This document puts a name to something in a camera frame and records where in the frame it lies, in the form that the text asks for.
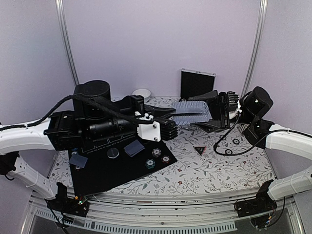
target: floral pattern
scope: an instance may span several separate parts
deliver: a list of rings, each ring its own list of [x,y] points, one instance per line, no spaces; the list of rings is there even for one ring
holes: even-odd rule
[[[178,97],[152,97],[147,104],[168,107]],[[177,138],[166,141],[178,162],[139,180],[120,185],[110,193],[134,195],[191,195],[221,193],[260,187],[274,175],[264,150],[254,148],[240,156],[220,156],[213,145],[224,132],[206,133],[195,127],[181,127]],[[194,146],[206,146],[200,155]],[[242,152],[251,145],[237,128],[219,144],[218,151]],[[50,179],[72,187],[67,152],[59,152]]]

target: white bowl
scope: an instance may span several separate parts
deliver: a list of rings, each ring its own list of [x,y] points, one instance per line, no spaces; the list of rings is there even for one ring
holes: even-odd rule
[[[132,95],[141,95],[144,98],[144,102],[147,102],[151,98],[151,91],[148,89],[137,89],[132,92]]]

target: white wall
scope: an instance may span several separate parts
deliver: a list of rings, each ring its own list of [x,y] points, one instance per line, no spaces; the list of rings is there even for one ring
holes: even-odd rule
[[[180,69],[216,73],[215,88],[242,89],[259,0],[67,0],[79,80],[103,79],[112,96],[148,88],[179,96]]]
[[[312,134],[312,1],[269,1],[251,83],[262,86],[274,105],[265,119]],[[310,160],[267,151],[279,178],[309,167]],[[305,230],[312,233],[312,192],[295,196]]]
[[[74,85],[53,0],[0,1],[0,121],[13,124],[42,117]],[[24,151],[47,174],[54,152]],[[0,176],[0,233],[17,234],[31,190]]]

